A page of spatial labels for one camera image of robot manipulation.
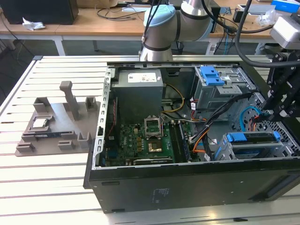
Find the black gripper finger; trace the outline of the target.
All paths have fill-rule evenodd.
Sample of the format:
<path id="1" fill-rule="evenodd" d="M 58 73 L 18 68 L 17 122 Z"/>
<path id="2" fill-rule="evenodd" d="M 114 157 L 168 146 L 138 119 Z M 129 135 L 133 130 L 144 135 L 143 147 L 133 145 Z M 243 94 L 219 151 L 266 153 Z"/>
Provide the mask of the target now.
<path id="1" fill-rule="evenodd" d="M 275 107 L 273 121 L 300 116 L 300 77 L 280 76 L 273 88 Z"/>
<path id="2" fill-rule="evenodd" d="M 264 110 L 272 110 L 275 107 L 275 99 L 273 97 L 273 88 L 276 85 L 276 80 L 280 76 L 287 76 L 289 77 L 289 66 L 284 66 L 284 67 L 272 67 L 269 71 L 269 75 L 267 78 L 267 84 L 270 86 L 270 91 L 268 92 L 268 98 L 264 101 L 262 108 Z"/>

